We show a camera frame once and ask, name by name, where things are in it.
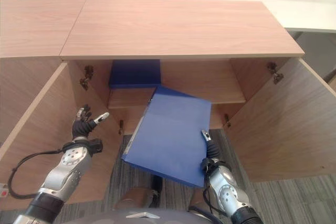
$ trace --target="blue folder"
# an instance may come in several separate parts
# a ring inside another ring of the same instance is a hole
[[[112,89],[155,88],[161,84],[160,60],[114,60]]]
[[[204,186],[201,162],[211,102],[157,87],[122,159],[132,166],[193,187]]]

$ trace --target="wooden panel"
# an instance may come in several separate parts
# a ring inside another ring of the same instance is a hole
[[[78,67],[85,77],[85,66],[93,66],[93,77],[90,80],[91,86],[105,105],[108,104],[110,97],[110,73],[112,68],[112,60],[77,60]]]
[[[210,129],[221,129],[224,122],[224,114],[227,113],[231,118],[243,106],[243,103],[234,104],[213,104],[211,109]],[[133,134],[138,125],[146,105],[131,106],[128,108],[111,109],[110,112],[119,122],[124,120],[124,134]]]
[[[133,134],[145,109],[146,105],[139,105],[128,108],[112,109],[110,110],[110,112],[117,122],[119,122],[120,120],[124,121],[123,125],[124,135],[129,135]]]
[[[212,103],[245,102],[229,60],[161,61],[161,82]]]
[[[147,105],[155,88],[143,89],[111,89],[109,109],[127,108]]]
[[[336,93],[302,59],[290,59],[225,128],[255,182],[336,173]]]
[[[221,129],[226,124],[224,115],[229,116],[229,120],[244,106],[244,103],[212,104],[210,129]]]
[[[60,64],[48,59],[0,59],[0,146]]]
[[[85,0],[0,0],[0,57],[58,56]]]
[[[329,82],[329,86],[336,91],[336,76],[334,78],[331,79],[331,81]]]
[[[267,69],[267,63],[275,62],[278,70],[287,60],[288,58],[231,59],[232,68],[246,100],[250,100],[272,78]]]
[[[63,59],[300,57],[261,2],[87,0]]]
[[[61,63],[46,85],[31,103],[6,142],[0,149],[0,182],[6,182],[11,168],[24,156],[55,150],[71,141],[71,125],[77,109],[88,103],[94,115],[107,110],[93,88],[85,91],[78,80],[82,76],[75,62]],[[90,135],[103,140],[103,152],[92,159],[92,167],[68,203],[99,200],[104,197],[112,167],[117,156],[121,136],[118,125],[109,117]],[[14,189],[21,193],[36,192],[48,172],[55,167],[61,154],[39,156],[26,162],[14,178]],[[0,209],[25,208],[29,200],[7,197],[0,200]]]

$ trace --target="metal hinge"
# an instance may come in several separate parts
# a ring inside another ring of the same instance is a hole
[[[273,82],[274,84],[277,84],[279,81],[281,81],[283,79],[283,74],[282,73],[278,73],[276,68],[277,68],[277,65],[275,62],[269,62],[267,64],[267,68],[269,70],[269,72],[271,74],[273,74]]]
[[[119,135],[123,134],[124,132],[124,120],[119,121]]]
[[[229,120],[229,115],[228,114],[224,114],[224,119],[225,119],[225,123],[227,125],[228,128],[231,127],[231,123],[230,123],[230,120]]]
[[[80,79],[79,83],[85,90],[88,90],[89,89],[88,82],[93,77],[93,66],[86,65],[84,70],[85,70],[85,78]]]

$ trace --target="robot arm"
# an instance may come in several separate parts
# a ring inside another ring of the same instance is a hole
[[[219,151],[206,131],[202,131],[207,145],[207,158],[202,168],[215,192],[220,209],[233,224],[263,224],[254,211],[247,194],[238,187],[229,167],[219,161]]]
[[[75,191],[80,177],[90,168],[93,154],[102,151],[102,141],[88,140],[88,135],[109,113],[88,121],[91,115],[89,110],[85,105],[78,111],[72,125],[72,142],[63,146],[61,161],[49,172],[25,214],[20,215],[14,224],[53,223]]]

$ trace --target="blue file folder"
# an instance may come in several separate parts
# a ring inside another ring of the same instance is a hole
[[[201,162],[211,102],[157,87],[122,159],[132,166],[188,186],[203,187]]]

